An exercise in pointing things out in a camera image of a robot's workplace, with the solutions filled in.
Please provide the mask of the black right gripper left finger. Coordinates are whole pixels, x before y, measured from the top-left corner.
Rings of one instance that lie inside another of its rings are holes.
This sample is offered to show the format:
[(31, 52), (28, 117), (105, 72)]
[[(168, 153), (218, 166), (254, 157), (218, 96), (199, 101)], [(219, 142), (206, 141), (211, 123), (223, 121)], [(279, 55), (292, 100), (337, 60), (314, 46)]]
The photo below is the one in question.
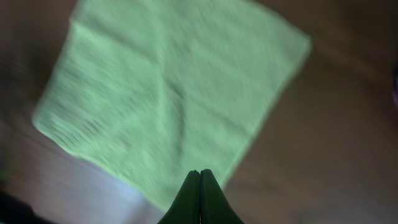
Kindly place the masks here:
[(200, 223), (200, 174), (193, 170), (186, 176), (169, 210), (158, 224)]

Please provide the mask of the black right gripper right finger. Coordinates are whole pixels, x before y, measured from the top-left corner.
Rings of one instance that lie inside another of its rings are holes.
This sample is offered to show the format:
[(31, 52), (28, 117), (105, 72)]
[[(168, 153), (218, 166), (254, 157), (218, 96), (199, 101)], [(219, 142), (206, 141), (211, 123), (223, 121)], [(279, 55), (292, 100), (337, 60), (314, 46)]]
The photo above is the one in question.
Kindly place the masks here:
[(201, 224), (244, 224), (209, 169), (200, 172)]

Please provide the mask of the light green cloth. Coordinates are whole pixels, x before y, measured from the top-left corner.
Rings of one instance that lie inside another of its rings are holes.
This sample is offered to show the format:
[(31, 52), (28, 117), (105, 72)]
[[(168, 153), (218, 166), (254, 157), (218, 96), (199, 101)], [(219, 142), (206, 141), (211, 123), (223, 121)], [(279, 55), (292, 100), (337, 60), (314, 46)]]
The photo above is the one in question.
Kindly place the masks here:
[(80, 1), (33, 123), (167, 210), (191, 170), (228, 181), (310, 49), (252, 1)]

